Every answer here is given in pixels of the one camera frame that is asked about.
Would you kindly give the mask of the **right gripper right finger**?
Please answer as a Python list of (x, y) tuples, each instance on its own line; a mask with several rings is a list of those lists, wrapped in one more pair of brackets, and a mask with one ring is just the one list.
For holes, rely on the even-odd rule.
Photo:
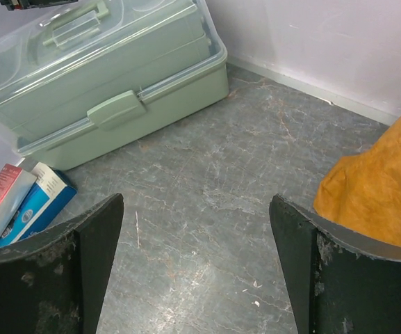
[(269, 208), (299, 333), (401, 333), (401, 248), (275, 195)]

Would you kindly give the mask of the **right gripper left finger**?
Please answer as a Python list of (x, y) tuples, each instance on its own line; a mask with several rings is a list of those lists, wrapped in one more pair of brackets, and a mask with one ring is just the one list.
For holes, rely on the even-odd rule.
[(0, 248), (0, 333), (96, 333), (123, 215), (116, 193)]

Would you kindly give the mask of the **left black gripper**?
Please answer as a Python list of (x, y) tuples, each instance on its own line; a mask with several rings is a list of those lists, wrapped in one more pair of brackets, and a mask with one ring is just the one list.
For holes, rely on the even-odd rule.
[(28, 10), (34, 8), (47, 8), (75, 3), (78, 0), (0, 0), (0, 4), (8, 10)]

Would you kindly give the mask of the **green plastic tool box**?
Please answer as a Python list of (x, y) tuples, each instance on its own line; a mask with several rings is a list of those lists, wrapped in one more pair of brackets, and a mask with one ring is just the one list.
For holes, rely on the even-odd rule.
[(0, 37), (0, 138), (69, 170), (225, 98), (205, 1), (79, 1)]

